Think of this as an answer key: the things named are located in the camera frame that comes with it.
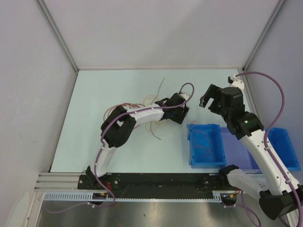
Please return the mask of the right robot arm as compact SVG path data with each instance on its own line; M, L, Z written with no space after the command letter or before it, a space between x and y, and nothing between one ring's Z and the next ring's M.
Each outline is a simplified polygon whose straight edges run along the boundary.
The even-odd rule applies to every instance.
M297 210L298 222L301 223L303 186L287 170L271 146L260 119L245 110L242 90L211 84L200 98L200 107L205 107L209 99L213 99L209 110L224 119L230 133L248 149L266 180L263 183L230 165L219 176L219 186L224 190L232 187L242 189L258 201L262 211L272 220Z

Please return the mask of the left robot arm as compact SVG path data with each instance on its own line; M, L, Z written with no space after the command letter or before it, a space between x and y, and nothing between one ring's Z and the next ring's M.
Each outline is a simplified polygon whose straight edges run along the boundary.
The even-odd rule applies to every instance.
M135 127L164 120L182 124L191 98L191 95L180 91L147 107L127 110L117 106L101 125L101 148L95 162L86 170L89 185L94 189L104 185L104 175L114 152L128 141Z

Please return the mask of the blue plastic bin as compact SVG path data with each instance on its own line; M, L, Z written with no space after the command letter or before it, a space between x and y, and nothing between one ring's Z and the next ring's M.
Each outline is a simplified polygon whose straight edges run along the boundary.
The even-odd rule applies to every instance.
M272 128L268 133L268 138L284 165L290 171L300 171L301 167L287 130L284 128Z
M220 126L217 124L188 124L192 168L222 168L226 165Z

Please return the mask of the purple plastic tray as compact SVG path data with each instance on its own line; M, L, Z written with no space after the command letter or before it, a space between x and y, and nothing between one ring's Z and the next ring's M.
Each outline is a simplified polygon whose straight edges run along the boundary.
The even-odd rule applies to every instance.
M232 135L226 127L221 127L223 148L225 152L226 165L236 165L243 171L256 173L259 167L250 152L241 141Z

